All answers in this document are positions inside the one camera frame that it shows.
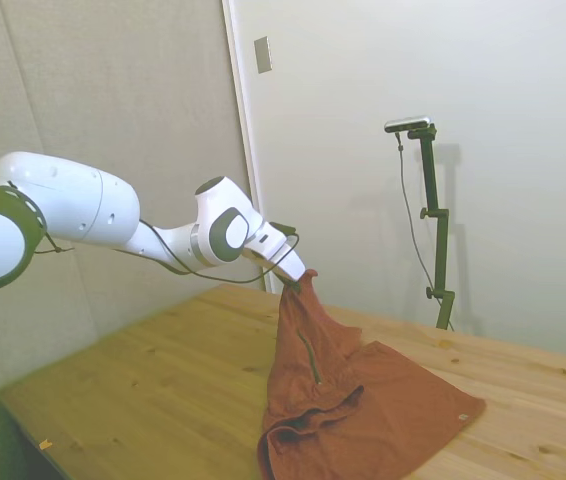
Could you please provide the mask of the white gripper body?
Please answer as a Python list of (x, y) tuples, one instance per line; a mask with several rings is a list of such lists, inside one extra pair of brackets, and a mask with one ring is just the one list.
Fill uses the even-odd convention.
[(298, 241), (299, 236), (294, 227), (263, 223), (247, 239), (243, 256), (287, 281), (298, 281), (306, 271), (296, 253)]

